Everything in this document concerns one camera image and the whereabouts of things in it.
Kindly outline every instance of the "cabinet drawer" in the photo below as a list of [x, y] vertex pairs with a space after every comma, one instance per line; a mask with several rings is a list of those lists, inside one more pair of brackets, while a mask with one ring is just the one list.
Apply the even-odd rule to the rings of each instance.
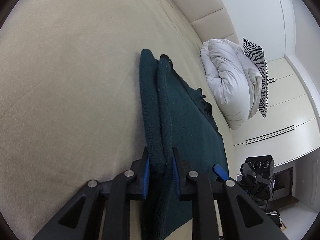
[[316, 119], [312, 119], [287, 132], [250, 144], [235, 146], [237, 174], [247, 157], [272, 155], [275, 166], [297, 159], [320, 146], [320, 133]]
[[263, 138], [270, 133], [279, 132], [289, 126], [298, 126], [315, 117], [307, 95], [303, 95], [278, 105], [268, 107], [267, 116], [262, 117], [258, 111], [254, 117], [244, 123], [238, 130], [231, 131], [233, 144]]
[[285, 58], [269, 61], [267, 65], [269, 82], [295, 74]]
[[297, 98], [306, 92], [297, 75], [290, 75], [269, 84], [268, 106]]

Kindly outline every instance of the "silver screw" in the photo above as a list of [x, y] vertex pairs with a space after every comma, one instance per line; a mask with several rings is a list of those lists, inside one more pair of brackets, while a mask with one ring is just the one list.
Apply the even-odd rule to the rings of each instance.
[[233, 180], [231, 180], [231, 179], [228, 179], [228, 180], [226, 181], [226, 185], [227, 185], [228, 187], [233, 187], [233, 186], [235, 185], [235, 182], [234, 182]]
[[189, 171], [189, 176], [192, 178], [196, 178], [199, 176], [199, 173], [196, 171]]
[[89, 187], [95, 187], [95, 186], [97, 186], [98, 185], [98, 182], [96, 181], [96, 180], [90, 180], [89, 182], [88, 182], [88, 186]]
[[124, 172], [124, 175], [125, 175], [126, 177], [132, 177], [132, 176], [134, 175], [134, 171], [132, 171], [132, 170], [127, 170], [127, 171]]

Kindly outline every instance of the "triangular cutout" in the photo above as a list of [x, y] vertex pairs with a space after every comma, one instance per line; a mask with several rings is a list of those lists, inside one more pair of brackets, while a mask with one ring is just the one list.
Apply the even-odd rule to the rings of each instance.
[[241, 197], [236, 197], [244, 224], [247, 228], [263, 223], [263, 219], [255, 212], [255, 210]]
[[60, 219], [59, 224], [75, 229], [78, 225], [82, 208], [85, 203], [85, 196], [79, 200], [68, 210], [68, 212]]

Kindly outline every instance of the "upholstered headboard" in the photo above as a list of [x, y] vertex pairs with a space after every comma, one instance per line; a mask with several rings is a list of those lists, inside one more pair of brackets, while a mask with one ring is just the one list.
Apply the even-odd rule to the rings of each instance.
[[239, 43], [222, 0], [172, 0], [191, 23], [201, 41], [226, 38]]

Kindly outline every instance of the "fitted sheet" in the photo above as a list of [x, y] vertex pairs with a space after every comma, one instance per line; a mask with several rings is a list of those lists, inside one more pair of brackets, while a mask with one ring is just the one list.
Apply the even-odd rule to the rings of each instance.
[[[19, 0], [0, 30], [0, 211], [19, 239], [32, 239], [88, 180], [112, 179], [142, 156], [144, 48], [167, 54], [203, 89], [235, 177], [200, 47], [170, 0]], [[134, 202], [132, 239], [140, 239], [138, 217]], [[189, 222], [168, 238], [190, 236]]]

